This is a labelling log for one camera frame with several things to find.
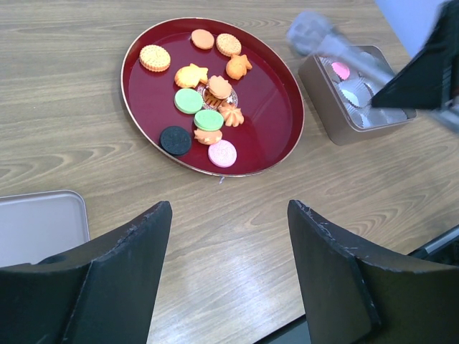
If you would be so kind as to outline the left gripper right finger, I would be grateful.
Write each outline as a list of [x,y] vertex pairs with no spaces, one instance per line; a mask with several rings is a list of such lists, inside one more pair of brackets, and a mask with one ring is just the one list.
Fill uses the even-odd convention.
[[404,255],[297,200],[288,226],[312,343],[456,343],[458,230]]

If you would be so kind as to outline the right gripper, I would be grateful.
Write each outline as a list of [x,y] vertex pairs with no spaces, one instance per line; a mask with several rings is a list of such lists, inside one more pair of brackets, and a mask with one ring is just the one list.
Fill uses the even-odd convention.
[[458,96],[458,0],[440,5],[425,46],[373,98],[374,108],[439,110]]

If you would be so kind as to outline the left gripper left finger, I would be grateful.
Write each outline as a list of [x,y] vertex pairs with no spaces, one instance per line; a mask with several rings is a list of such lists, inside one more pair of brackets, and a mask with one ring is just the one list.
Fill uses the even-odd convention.
[[160,201],[36,264],[1,269],[3,343],[145,343],[171,229]]

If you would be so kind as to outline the steel serving tongs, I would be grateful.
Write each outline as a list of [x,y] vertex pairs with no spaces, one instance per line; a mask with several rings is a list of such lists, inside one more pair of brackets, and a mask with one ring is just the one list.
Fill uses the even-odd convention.
[[[397,74],[389,72],[376,62],[364,57],[361,50],[341,34],[322,14],[304,11],[293,21],[286,34],[291,47],[302,56],[316,54],[334,57],[355,68],[382,88]],[[458,104],[451,100],[439,110],[426,110],[431,118],[454,133],[458,132]]]

